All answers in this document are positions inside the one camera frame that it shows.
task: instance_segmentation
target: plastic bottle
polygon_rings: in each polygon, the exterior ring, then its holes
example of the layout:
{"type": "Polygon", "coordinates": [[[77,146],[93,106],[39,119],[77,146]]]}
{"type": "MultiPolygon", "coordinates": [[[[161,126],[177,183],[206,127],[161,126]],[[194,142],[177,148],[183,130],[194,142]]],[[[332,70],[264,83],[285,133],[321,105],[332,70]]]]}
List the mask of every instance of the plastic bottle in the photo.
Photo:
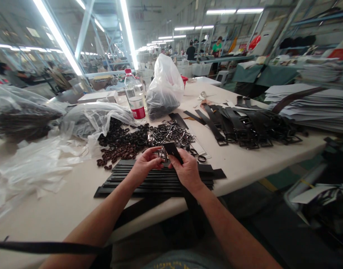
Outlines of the plastic bottle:
{"type": "Polygon", "coordinates": [[[125,73],[125,93],[131,112],[135,121],[143,121],[145,119],[143,85],[133,76],[130,68],[125,69],[125,73]]]}

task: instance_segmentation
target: chair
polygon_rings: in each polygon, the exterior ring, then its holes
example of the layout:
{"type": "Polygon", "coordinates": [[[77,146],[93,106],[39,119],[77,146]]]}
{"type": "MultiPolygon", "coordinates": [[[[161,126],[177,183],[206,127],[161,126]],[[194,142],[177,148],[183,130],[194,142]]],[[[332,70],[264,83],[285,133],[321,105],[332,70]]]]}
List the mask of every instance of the chair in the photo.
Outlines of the chair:
{"type": "Polygon", "coordinates": [[[228,70],[222,70],[217,73],[216,81],[221,82],[221,86],[223,86],[228,77],[229,71],[228,70]]]}

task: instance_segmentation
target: white table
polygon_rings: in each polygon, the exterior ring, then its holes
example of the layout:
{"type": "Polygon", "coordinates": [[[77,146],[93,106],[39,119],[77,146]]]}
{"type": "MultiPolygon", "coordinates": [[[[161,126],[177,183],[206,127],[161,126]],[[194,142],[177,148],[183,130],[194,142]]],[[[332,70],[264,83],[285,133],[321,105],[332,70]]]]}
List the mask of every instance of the white table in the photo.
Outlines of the white table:
{"type": "Polygon", "coordinates": [[[213,80],[211,78],[208,77],[195,77],[193,79],[196,79],[196,82],[204,82],[210,85],[214,85],[214,86],[220,86],[221,82],[217,81],[217,80],[213,80]]]}
{"type": "MultiPolygon", "coordinates": [[[[194,112],[193,106],[201,91],[205,91],[210,101],[224,103],[225,100],[236,103],[237,94],[206,84],[186,84],[184,100],[174,111],[186,117],[183,111],[194,112]]],[[[265,104],[251,100],[252,105],[265,104]]],[[[158,125],[164,119],[152,123],[158,125]]],[[[225,195],[245,187],[265,176],[312,158],[324,148],[325,134],[310,132],[303,142],[285,146],[274,143],[274,147],[259,150],[246,150],[238,145],[218,146],[212,132],[197,121],[186,120],[200,144],[212,156],[207,164],[214,169],[222,168],[227,179],[216,180],[214,193],[225,195]]],[[[0,141],[1,154],[7,154],[6,145],[0,141]]],[[[37,200],[36,195],[29,196],[0,223],[0,240],[9,235],[11,241],[62,241],[103,199],[94,199],[93,195],[109,177],[110,172],[96,166],[96,159],[80,163],[65,176],[67,183],[57,194],[48,194],[37,200]]],[[[139,199],[131,199],[127,207],[139,199]]],[[[184,198],[171,198],[133,221],[115,230],[111,242],[120,240],[148,226],[163,221],[187,209],[184,198]]],[[[31,255],[0,250],[0,268],[34,268],[47,256],[31,255]]]]}

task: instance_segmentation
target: window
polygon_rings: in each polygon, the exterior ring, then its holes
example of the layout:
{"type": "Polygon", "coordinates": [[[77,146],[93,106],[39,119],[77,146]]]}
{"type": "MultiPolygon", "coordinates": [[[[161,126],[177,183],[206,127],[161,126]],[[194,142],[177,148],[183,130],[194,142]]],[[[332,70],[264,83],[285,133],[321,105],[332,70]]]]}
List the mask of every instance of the window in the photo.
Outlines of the window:
{"type": "Polygon", "coordinates": [[[40,37],[40,35],[37,33],[37,31],[35,29],[28,28],[28,27],[26,27],[26,28],[33,37],[40,37]]]}

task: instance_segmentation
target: plastic bag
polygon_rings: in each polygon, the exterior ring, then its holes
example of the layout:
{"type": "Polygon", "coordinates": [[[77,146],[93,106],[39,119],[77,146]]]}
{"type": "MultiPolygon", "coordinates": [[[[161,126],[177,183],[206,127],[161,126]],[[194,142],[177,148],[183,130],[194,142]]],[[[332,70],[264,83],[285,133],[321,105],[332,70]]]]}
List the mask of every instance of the plastic bag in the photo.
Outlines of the plastic bag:
{"type": "Polygon", "coordinates": [[[83,103],[71,109],[63,118],[62,123],[74,122],[72,134],[87,139],[89,135],[97,132],[99,135],[109,131],[110,117],[123,123],[134,125],[131,111],[116,103],[93,102],[83,103]]]}
{"type": "Polygon", "coordinates": [[[11,142],[46,136],[50,122],[62,117],[67,106],[27,90],[0,85],[0,135],[11,142]]]}
{"type": "Polygon", "coordinates": [[[164,117],[180,106],[184,82],[172,59],[160,54],[155,63],[155,78],[146,94],[150,120],[164,117]]]}

